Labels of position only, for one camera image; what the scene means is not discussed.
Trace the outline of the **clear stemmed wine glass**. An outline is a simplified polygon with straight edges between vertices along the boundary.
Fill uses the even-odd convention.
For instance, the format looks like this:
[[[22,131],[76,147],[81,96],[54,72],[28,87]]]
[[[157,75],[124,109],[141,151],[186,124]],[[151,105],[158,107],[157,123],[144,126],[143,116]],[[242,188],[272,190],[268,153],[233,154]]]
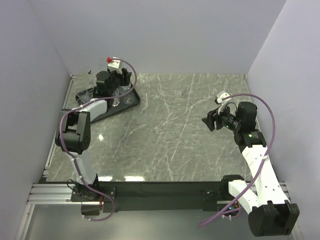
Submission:
[[[80,67],[79,78],[86,81],[91,87],[95,84],[94,74],[89,65],[83,65]]]

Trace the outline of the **small clear shot glass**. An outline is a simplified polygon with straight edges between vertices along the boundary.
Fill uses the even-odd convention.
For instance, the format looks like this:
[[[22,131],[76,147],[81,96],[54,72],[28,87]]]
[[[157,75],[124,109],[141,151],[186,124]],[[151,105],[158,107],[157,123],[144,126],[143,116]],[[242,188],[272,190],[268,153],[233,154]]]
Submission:
[[[76,100],[76,102],[77,102],[77,104],[78,104],[79,106],[81,106],[81,105],[86,104],[86,103],[88,102],[88,99],[87,99],[86,97],[84,97],[84,98],[78,98],[78,99]]]

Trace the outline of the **small clear tumbler glass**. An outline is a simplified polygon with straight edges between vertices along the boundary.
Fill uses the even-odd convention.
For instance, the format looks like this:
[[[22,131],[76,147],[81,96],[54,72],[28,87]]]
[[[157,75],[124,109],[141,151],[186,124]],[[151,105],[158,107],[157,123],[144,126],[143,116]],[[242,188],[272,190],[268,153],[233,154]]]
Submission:
[[[90,90],[85,89],[83,91],[80,91],[76,94],[75,97],[77,100],[89,101],[91,99]]]

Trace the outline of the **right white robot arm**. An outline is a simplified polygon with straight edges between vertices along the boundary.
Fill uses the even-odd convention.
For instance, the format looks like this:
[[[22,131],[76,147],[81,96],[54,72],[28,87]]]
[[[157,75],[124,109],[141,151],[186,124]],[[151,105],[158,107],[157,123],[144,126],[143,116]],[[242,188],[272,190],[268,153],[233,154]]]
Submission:
[[[248,224],[256,237],[290,235],[300,214],[296,203],[290,202],[276,177],[264,135],[256,128],[257,106],[242,101],[232,114],[227,100],[210,111],[202,121],[210,131],[227,128],[244,157],[253,186],[238,177],[225,177],[220,194],[226,200],[236,198],[248,214]]]

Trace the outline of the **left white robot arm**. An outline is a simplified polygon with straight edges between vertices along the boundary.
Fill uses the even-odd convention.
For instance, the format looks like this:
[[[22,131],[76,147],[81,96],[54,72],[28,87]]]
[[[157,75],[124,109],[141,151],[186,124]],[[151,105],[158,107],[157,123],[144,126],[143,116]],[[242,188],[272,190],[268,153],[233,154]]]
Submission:
[[[110,68],[96,74],[96,85],[90,88],[92,97],[78,107],[60,112],[60,120],[55,134],[55,144],[69,157],[76,174],[75,192],[89,201],[107,195],[101,191],[98,175],[95,172],[88,152],[91,144],[91,124],[107,114],[121,112],[128,108],[125,103],[114,105],[115,99],[135,98],[135,84],[126,68]]]

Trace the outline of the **tiny clear shot glass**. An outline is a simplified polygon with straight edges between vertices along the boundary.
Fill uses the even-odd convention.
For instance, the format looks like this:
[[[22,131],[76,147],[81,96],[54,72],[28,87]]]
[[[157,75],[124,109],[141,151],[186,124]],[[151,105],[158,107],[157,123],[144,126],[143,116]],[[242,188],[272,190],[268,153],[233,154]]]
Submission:
[[[183,96],[183,91],[181,91],[180,89],[175,90],[175,95],[179,98],[181,98]]]

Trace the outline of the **clear faceted small glass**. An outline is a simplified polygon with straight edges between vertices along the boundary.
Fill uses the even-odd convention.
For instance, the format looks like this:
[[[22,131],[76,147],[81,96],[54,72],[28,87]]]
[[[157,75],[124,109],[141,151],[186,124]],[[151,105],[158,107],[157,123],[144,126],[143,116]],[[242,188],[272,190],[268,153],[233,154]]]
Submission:
[[[119,95],[120,95],[120,91],[117,88],[112,94],[112,96],[114,97],[112,107],[117,107],[120,104],[120,98],[118,97]]]

